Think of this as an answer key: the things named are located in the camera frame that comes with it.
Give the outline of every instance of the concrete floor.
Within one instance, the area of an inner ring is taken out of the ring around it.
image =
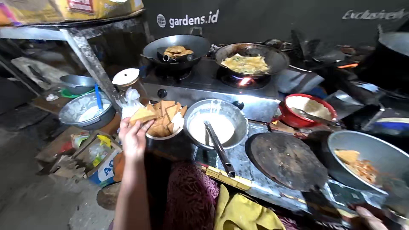
[[[55,123],[50,120],[17,131],[0,124],[0,229],[107,229],[114,212],[98,206],[98,186],[81,178],[35,175],[34,156],[47,144],[41,132]]]

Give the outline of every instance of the red bowl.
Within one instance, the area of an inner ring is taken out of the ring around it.
[[[311,100],[314,100],[320,104],[323,104],[331,113],[332,118],[337,117],[337,112],[335,109],[328,104],[328,102],[319,99],[318,97],[314,97],[311,95],[307,94],[302,94],[302,93],[295,93],[295,94],[290,94],[285,97],[284,102],[279,105],[280,111],[281,111],[281,116],[279,117],[279,120],[284,121],[287,125],[295,128],[305,128],[305,127],[313,127],[320,125],[320,123],[312,121],[310,119],[304,118],[296,113],[294,113],[286,103],[287,98],[289,97],[294,97],[294,96],[302,96],[302,97],[308,97]]]

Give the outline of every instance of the kitchen wall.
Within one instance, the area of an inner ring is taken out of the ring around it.
[[[394,31],[409,19],[407,0],[145,1],[155,38],[202,27],[211,43],[290,39],[290,30],[333,44],[373,45],[377,26]]]

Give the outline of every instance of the stainless steel stove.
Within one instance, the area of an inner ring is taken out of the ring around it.
[[[276,87],[276,77],[248,82],[235,78],[228,76],[225,68],[214,60],[202,58],[191,69],[171,75],[153,69],[143,81],[149,99],[153,101],[174,100],[191,106],[204,99],[222,99],[242,107],[250,120],[270,122],[282,99]]]

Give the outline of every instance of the cloth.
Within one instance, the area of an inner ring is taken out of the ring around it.
[[[120,181],[122,181],[122,176],[124,174],[124,168],[125,168],[125,155],[124,155],[124,152],[120,152],[114,157],[113,164],[114,164],[114,166],[113,166],[114,181],[115,182],[120,182]]]
[[[221,185],[214,229],[285,230],[285,227],[272,210],[247,199],[241,194],[235,194],[230,198],[227,188]]]
[[[189,162],[172,166],[163,229],[212,230],[217,183]]]

